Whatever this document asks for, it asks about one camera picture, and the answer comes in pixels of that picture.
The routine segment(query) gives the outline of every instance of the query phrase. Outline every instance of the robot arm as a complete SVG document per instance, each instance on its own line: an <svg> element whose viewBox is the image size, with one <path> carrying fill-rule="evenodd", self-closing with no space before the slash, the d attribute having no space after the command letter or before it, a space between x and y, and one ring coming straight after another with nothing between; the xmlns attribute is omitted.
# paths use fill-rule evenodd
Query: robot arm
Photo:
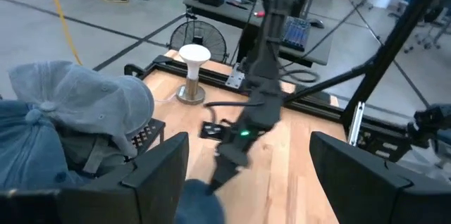
<svg viewBox="0 0 451 224"><path fill-rule="evenodd" d="M451 104L434 104L425 111L417 111L414 121L407 124L407 136L412 144L427 148L429 139L439 130L451 128Z"/></svg>
<svg viewBox="0 0 451 224"><path fill-rule="evenodd" d="M253 89L238 119L222 127L216 147L216 169L210 182L210 193L247 167L247 152L253 143L280 120L283 93L279 83L278 51L285 18L300 0L262 0L265 10L259 31L259 50L249 68L246 83Z"/></svg>

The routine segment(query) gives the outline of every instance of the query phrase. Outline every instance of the black fan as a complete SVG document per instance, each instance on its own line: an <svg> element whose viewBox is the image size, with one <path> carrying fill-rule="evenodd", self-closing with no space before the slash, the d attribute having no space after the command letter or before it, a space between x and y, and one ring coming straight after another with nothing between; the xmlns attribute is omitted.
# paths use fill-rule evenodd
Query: black fan
<svg viewBox="0 0 451 224"><path fill-rule="evenodd" d="M178 26L171 36L169 49L179 50L186 44L199 44L211 52L211 60L227 61L227 45L223 35L212 24L201 20L187 20Z"/></svg>

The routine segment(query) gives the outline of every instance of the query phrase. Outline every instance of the desk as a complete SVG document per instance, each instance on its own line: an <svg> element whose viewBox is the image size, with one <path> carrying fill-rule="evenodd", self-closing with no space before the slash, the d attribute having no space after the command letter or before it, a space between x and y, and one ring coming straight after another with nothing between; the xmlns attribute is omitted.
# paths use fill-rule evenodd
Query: desk
<svg viewBox="0 0 451 224"><path fill-rule="evenodd" d="M180 60L176 51L166 56ZM230 73L230 67L208 61L203 68ZM155 99L170 97L184 78L154 71L144 79ZM245 101L246 97L208 85L206 101ZM294 86L283 83L285 91ZM218 118L235 120L239 107L215 107ZM180 131L190 135L190 157L187 178L208 182L214 170L213 140L197 137L203 120L210 113L199 106L186 106L176 99L155 103L154 118L166 122L165 135ZM220 188L216 194L224 207L229 224L338 223L316 177L309 155L312 131L322 131L345 140L340 124L303 113L283 109L281 121L260 138L250 151L252 166Z"/></svg>
<svg viewBox="0 0 451 224"><path fill-rule="evenodd" d="M249 17L251 6L246 6L248 10L243 10L228 4L221 6L210 6L200 3L198 0L184 0L183 3L190 8L191 12L196 15L204 16L218 22L232 25L243 29L246 25L247 18ZM261 25L262 18L252 16L248 26L246 27L243 38L240 42L240 49L237 55L237 62L241 61L247 55L247 52L252 48L254 40L257 38L257 34ZM310 50L319 40L321 40L330 30L332 26L326 26L323 30L316 28L310 29L309 38L307 40L306 51ZM311 52L302 60L299 57L303 56L300 51L295 51L284 46L280 47L279 57L296 61L304 66L311 67L312 63L317 63L322 66L327 65L330 53L330 47L332 46L332 35L329 36L322 45L318 46L313 52Z"/></svg>

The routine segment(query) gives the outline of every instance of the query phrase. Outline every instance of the lamp base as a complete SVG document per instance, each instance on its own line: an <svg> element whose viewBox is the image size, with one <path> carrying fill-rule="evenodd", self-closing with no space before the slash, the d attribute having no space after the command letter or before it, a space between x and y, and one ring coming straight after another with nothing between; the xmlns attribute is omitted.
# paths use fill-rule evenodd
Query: lamp base
<svg viewBox="0 0 451 224"><path fill-rule="evenodd" d="M197 105L201 104L205 100L205 90L200 86L197 86L196 94L190 96L186 85L181 85L177 88L176 96L178 101L182 104Z"/></svg>

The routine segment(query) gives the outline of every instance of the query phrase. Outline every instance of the yellow cable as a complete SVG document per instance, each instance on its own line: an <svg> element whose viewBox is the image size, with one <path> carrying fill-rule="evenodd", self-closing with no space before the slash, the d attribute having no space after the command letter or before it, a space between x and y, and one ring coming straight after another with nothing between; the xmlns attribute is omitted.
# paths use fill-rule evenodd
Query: yellow cable
<svg viewBox="0 0 451 224"><path fill-rule="evenodd" d="M81 62L80 58L78 57L77 50L75 49L75 46L73 45L72 37L69 33L69 27L66 23L66 19L64 18L63 9L61 9L59 0L54 0L54 3L56 6L56 10L58 11L58 14L59 14L59 19L61 20L61 23L63 23L64 36L66 37L66 40L70 46L70 49L72 50L75 60L77 61L77 63L79 65L82 65L82 62Z"/></svg>

